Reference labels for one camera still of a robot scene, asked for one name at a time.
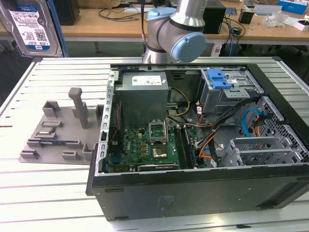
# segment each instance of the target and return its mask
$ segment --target chip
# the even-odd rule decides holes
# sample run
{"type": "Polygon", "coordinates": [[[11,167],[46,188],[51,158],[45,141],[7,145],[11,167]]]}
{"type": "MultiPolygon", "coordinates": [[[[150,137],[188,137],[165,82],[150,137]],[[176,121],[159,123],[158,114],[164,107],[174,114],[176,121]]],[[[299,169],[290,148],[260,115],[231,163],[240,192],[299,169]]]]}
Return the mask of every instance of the chip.
{"type": "Polygon", "coordinates": [[[153,151],[153,158],[167,158],[167,147],[164,144],[154,144],[151,146],[153,151]]]}

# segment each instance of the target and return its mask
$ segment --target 3d printed holder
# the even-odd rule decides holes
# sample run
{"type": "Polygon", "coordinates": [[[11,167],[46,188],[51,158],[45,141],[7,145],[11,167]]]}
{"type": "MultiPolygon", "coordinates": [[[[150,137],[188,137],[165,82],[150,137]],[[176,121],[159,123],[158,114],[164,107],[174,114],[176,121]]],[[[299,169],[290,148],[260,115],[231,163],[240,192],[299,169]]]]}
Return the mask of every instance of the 3d printed holder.
{"type": "Polygon", "coordinates": [[[45,103],[44,116],[20,153],[20,162],[90,164],[100,135],[103,105],[87,109],[81,94],[80,88],[69,91],[75,109],[59,107],[56,101],[45,103]]]}

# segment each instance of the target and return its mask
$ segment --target computer case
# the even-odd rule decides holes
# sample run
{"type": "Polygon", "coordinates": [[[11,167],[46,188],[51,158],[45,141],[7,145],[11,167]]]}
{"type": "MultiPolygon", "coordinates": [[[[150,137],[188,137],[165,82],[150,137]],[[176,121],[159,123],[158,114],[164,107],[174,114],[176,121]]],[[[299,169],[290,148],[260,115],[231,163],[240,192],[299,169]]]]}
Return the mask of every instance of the computer case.
{"type": "MultiPolygon", "coordinates": [[[[220,67],[220,65],[223,64],[211,64],[212,67],[220,67]]],[[[126,72],[136,72],[138,69],[140,72],[151,69],[156,71],[169,69],[169,65],[158,67],[128,65],[128,67],[129,69],[126,72]]],[[[193,64],[177,65],[171,69],[174,72],[174,79],[179,81],[186,79],[184,78],[186,71],[180,71],[179,68],[194,70],[205,69],[206,67],[208,66],[193,64]]],[[[253,166],[227,165],[207,169],[181,168],[156,172],[140,172],[133,167],[133,170],[131,168],[126,173],[111,173],[108,171],[108,168],[111,167],[109,167],[107,161],[110,152],[106,149],[107,143],[100,140],[97,161],[92,164],[96,167],[90,173],[93,179],[89,182],[89,185],[92,186],[92,191],[108,221],[278,209],[285,207],[309,190],[308,126],[257,65],[235,63],[232,66],[223,67],[226,70],[238,68],[240,68],[240,72],[244,70],[255,83],[256,88],[246,87],[247,92],[251,94],[250,89],[259,90],[262,98],[267,100],[263,104],[252,103],[253,105],[250,105],[250,107],[263,108],[263,111],[272,112],[271,115],[273,116],[267,122],[267,127],[270,129],[268,130],[265,127],[261,130],[264,137],[242,138],[247,141],[259,140],[255,144],[249,142],[243,146],[244,153],[248,154],[248,152],[251,152],[250,150],[255,150],[261,145],[262,140],[273,139],[274,136],[280,134],[287,141],[292,141],[291,149],[294,149],[295,154],[302,160],[295,162],[286,160],[287,162],[285,162],[278,159],[271,163],[261,162],[261,165],[253,166]]],[[[122,69],[125,70],[126,68],[119,65],[111,71],[110,81],[112,84],[108,86],[110,93],[114,89],[112,78],[118,76],[122,69]]],[[[236,87],[237,84],[232,80],[232,76],[233,74],[230,73],[228,80],[236,87]]],[[[244,80],[243,77],[236,77],[236,79],[241,82],[244,80]]],[[[200,91],[194,90],[194,92],[200,96],[200,91]]],[[[234,94],[240,94],[246,98],[241,93],[241,89],[234,94]]],[[[112,95],[108,94],[106,103],[111,101],[112,95]]],[[[108,109],[112,105],[110,103],[105,107],[108,109]]],[[[105,112],[103,118],[107,118],[107,120],[102,122],[102,133],[105,131],[108,133],[108,117],[105,112]]],[[[227,132],[223,131],[223,136],[233,137],[228,126],[226,129],[227,132]]],[[[266,150],[261,150],[261,152],[274,152],[270,150],[272,149],[271,143],[266,144],[264,148],[266,150]]],[[[228,149],[233,149],[232,144],[226,146],[225,150],[228,149]]],[[[259,152],[255,155],[257,156],[250,162],[256,162],[259,160],[258,157],[261,157],[259,152]]]]}
{"type": "Polygon", "coordinates": [[[62,26],[72,26],[79,15],[78,0],[54,0],[57,15],[62,26]]]}
{"type": "Polygon", "coordinates": [[[203,14],[205,21],[204,34],[219,34],[225,7],[218,0],[208,0],[203,14]]]}

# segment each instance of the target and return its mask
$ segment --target white box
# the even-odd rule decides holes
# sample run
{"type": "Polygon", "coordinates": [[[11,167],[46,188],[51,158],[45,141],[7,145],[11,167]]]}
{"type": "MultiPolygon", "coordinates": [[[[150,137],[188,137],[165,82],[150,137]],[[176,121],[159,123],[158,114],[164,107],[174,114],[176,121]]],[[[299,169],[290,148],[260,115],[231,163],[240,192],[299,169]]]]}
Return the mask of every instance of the white box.
{"type": "Polygon", "coordinates": [[[301,31],[307,31],[309,30],[309,21],[305,19],[299,20],[294,24],[294,27],[301,31]]]}

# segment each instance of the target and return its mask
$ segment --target table leg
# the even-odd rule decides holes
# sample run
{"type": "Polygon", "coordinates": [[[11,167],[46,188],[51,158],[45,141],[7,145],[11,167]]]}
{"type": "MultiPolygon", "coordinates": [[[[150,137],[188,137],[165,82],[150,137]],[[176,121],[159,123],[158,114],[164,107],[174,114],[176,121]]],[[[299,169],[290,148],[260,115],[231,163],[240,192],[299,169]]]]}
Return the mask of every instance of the table leg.
{"type": "Polygon", "coordinates": [[[1,41],[1,44],[7,49],[9,50],[10,52],[13,52],[14,51],[14,47],[12,45],[12,40],[2,40],[1,41]]]}
{"type": "Polygon", "coordinates": [[[96,53],[100,53],[101,51],[100,51],[100,47],[98,45],[98,42],[94,42],[94,44],[95,44],[95,48],[96,48],[96,53]]]}
{"type": "Polygon", "coordinates": [[[268,53],[270,45],[264,45],[262,50],[262,55],[266,55],[268,53]]]}
{"type": "Polygon", "coordinates": [[[222,48],[222,43],[214,43],[212,46],[211,57],[218,57],[222,48]]]}

